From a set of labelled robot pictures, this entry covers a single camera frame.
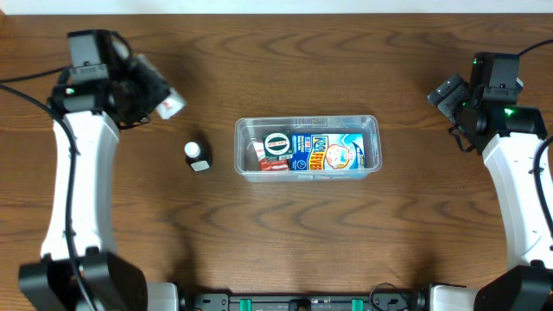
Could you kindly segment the red Panadol box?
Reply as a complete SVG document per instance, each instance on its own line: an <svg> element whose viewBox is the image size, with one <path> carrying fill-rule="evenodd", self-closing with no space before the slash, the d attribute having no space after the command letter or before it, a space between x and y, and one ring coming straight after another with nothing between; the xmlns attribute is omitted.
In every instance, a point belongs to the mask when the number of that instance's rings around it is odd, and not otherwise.
<svg viewBox="0 0 553 311"><path fill-rule="evenodd" d="M269 162L266 159L263 144L259 141L253 142L252 144L261 171L289 171L289 164L286 160Z"/></svg>

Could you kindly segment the clear plastic container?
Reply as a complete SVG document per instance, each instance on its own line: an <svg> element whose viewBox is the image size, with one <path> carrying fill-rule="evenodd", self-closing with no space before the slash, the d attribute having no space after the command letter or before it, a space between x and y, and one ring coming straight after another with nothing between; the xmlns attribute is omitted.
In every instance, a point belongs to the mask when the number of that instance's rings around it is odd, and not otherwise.
<svg viewBox="0 0 553 311"><path fill-rule="evenodd" d="M263 135L288 131L293 134L361 133L364 139L366 168L336 171L261 171L253 142ZM381 142L377 119L370 115L309 117L247 117L237 121L234 138L234 167L249 182L290 182L322 180L362 180L382 167Z"/></svg>

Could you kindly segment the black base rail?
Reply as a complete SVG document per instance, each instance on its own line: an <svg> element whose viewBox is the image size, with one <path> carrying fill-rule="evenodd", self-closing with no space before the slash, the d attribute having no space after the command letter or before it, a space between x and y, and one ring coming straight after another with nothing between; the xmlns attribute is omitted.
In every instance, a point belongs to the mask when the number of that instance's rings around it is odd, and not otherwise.
<svg viewBox="0 0 553 311"><path fill-rule="evenodd" d="M204 293L179 302L181 311L424 311L423 291L378 289L368 295L232 295Z"/></svg>

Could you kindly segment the blue Kool Fever box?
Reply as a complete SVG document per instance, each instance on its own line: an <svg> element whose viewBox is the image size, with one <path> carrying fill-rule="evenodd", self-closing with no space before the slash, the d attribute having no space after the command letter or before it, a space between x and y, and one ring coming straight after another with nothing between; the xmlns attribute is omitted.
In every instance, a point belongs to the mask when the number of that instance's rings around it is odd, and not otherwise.
<svg viewBox="0 0 553 311"><path fill-rule="evenodd" d="M297 171L336 171L366 168L361 133L293 134L290 168Z"/></svg>

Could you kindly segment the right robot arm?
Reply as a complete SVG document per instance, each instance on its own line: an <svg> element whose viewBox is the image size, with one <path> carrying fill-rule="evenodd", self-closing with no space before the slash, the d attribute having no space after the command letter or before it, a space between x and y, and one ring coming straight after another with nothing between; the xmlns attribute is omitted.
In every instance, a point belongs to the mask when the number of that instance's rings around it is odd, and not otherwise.
<svg viewBox="0 0 553 311"><path fill-rule="evenodd" d="M552 308L552 138L539 109L518 105L519 54L480 52L471 77L454 74L428 96L465 152L492 177L505 229L507 271L480 289L437 284L428 310Z"/></svg>

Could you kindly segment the green round-logo box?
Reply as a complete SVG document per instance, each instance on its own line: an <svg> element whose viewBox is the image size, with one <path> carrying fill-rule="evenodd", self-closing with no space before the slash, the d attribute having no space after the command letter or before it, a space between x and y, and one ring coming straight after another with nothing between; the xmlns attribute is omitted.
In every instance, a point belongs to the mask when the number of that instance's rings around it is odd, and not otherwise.
<svg viewBox="0 0 553 311"><path fill-rule="evenodd" d="M294 150L288 131L271 132L263 135L262 143L268 162L285 161L293 157Z"/></svg>

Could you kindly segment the white Panadol box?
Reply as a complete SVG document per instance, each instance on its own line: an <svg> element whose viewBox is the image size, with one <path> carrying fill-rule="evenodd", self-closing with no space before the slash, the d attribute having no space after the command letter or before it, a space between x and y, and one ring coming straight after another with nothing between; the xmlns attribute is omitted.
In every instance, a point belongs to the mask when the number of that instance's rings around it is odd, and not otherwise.
<svg viewBox="0 0 553 311"><path fill-rule="evenodd" d="M156 107L156 112L161 119L167 120L181 111L186 105L186 100L176 91L171 88L170 94Z"/></svg>

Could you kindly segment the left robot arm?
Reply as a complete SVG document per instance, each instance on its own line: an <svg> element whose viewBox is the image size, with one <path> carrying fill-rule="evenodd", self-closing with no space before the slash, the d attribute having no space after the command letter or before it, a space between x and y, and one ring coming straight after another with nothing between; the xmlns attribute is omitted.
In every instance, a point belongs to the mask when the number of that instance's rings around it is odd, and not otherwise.
<svg viewBox="0 0 553 311"><path fill-rule="evenodd" d="M20 290L38 310L176 310L177 287L148 282L117 254L112 170L120 134L168 119L185 100L112 30L67 36L72 64L46 106L54 120L54 204L41 258L20 267Z"/></svg>

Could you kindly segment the dark bottle white cap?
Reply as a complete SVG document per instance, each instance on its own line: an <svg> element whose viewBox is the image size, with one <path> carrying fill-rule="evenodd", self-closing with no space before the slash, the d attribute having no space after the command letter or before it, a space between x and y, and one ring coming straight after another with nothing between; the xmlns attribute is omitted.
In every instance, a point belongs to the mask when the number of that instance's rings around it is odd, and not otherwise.
<svg viewBox="0 0 553 311"><path fill-rule="evenodd" d="M184 146L186 162L194 172L206 171L213 165L209 149L198 142L188 142Z"/></svg>

